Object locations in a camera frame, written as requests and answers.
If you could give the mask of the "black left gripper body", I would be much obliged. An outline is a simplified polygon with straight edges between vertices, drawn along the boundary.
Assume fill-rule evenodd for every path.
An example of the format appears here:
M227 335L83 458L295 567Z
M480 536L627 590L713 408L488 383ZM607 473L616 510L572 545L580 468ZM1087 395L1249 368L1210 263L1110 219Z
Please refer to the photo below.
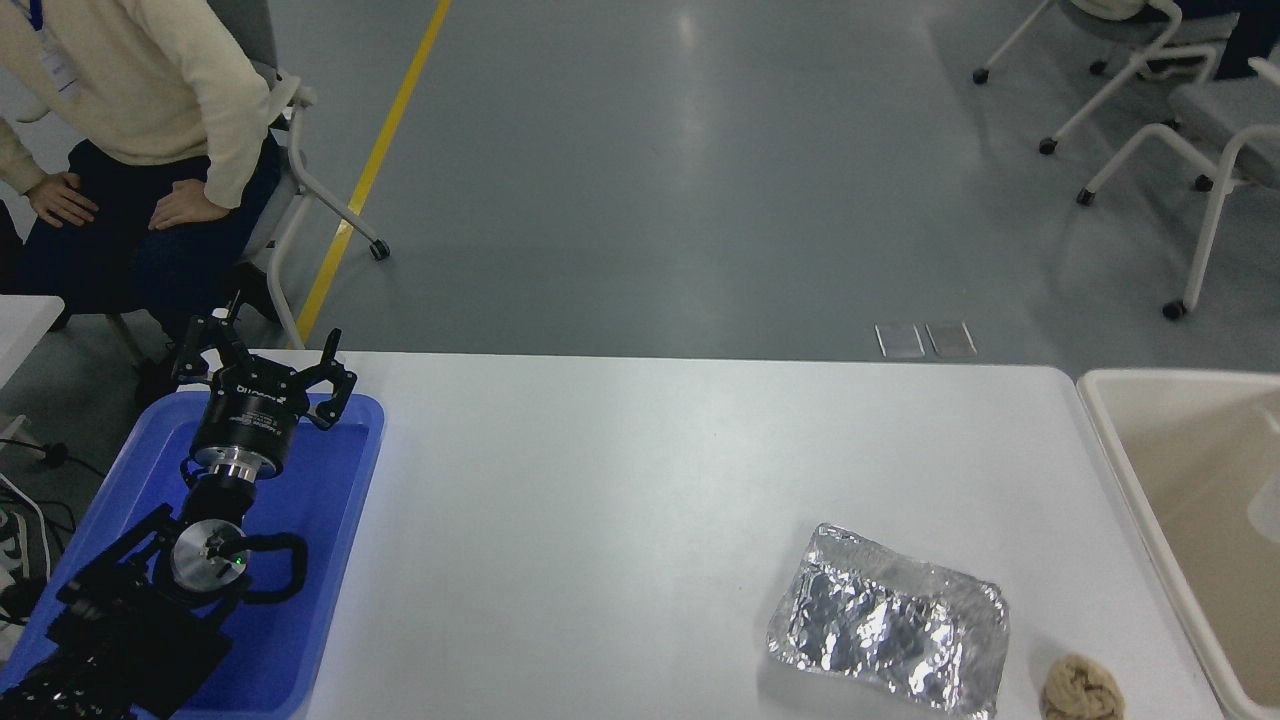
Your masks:
M252 454L261 469L283 469L303 415L302 389L292 389L279 379L246 380L228 370L216 372L189 456L212 468L234 454Z

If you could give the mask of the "person's left hand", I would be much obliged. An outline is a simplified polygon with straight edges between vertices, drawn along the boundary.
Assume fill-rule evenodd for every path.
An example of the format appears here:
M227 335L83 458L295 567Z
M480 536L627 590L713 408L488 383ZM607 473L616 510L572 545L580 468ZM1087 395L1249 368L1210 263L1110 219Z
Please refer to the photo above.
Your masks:
M168 231L184 224L218 222L229 214L229 208L207 199L202 181L179 179L168 195L157 200L147 229Z

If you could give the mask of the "person's right hand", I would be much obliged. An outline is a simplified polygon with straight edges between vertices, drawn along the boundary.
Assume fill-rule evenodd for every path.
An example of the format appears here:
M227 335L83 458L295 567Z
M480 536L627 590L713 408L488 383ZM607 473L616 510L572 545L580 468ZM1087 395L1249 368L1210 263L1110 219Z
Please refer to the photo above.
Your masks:
M36 217L54 228L84 227L95 220L99 206L82 192L81 176L73 172L46 174L23 192Z

